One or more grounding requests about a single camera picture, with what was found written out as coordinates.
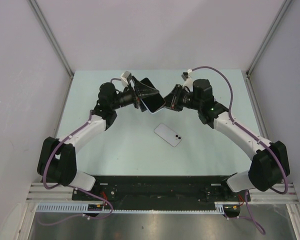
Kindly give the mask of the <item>light blue phone case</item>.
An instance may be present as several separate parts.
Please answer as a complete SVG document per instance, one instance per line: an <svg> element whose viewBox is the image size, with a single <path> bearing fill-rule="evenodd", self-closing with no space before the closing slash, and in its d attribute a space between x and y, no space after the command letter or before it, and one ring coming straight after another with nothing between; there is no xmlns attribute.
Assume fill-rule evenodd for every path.
<svg viewBox="0 0 300 240"><path fill-rule="evenodd" d="M141 99L141 102L143 103L145 108L152 114L154 114L157 111L160 111L166 103L166 101L160 93L143 98Z"/></svg>

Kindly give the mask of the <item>lilac smartphone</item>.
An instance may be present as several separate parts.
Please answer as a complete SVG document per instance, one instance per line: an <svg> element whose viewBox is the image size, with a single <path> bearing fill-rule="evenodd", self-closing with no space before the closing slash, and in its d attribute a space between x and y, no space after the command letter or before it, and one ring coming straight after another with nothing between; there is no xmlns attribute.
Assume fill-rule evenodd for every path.
<svg viewBox="0 0 300 240"><path fill-rule="evenodd" d="M176 147L182 141L181 135L179 135L177 132L175 132L163 123L160 123L154 129L154 133L172 147Z"/></svg>

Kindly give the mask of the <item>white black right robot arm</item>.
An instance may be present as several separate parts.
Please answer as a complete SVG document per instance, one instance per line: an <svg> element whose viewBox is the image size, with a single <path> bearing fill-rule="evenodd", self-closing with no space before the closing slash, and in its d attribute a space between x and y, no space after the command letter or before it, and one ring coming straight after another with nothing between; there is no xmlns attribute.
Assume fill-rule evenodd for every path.
<svg viewBox="0 0 300 240"><path fill-rule="evenodd" d="M180 112L183 108L197 111L204 125L224 134L251 160L249 170L231 175L226 179L226 185L220 188L225 200L232 201L243 190L265 192L279 182L288 183L290 166L286 146L281 141L271 142L242 126L231 115L230 109L215 100L207 79L195 80L192 90L177 84L164 100L165 108L172 111Z"/></svg>

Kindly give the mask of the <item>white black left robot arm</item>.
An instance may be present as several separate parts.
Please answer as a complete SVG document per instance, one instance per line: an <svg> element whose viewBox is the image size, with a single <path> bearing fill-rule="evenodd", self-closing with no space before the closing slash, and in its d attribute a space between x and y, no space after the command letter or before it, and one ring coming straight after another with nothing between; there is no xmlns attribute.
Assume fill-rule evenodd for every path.
<svg viewBox="0 0 300 240"><path fill-rule="evenodd" d="M82 126L64 137L47 137L43 141L37 173L42 176L46 189L72 187L83 190L90 200L100 196L101 188L95 184L96 178L78 170L77 153L112 126L117 118L117 109L129 105L138 109L142 99L159 93L158 89L140 82L134 76L122 78L121 82L123 91L118 91L112 82L100 86L96 105L89 111L89 117Z"/></svg>

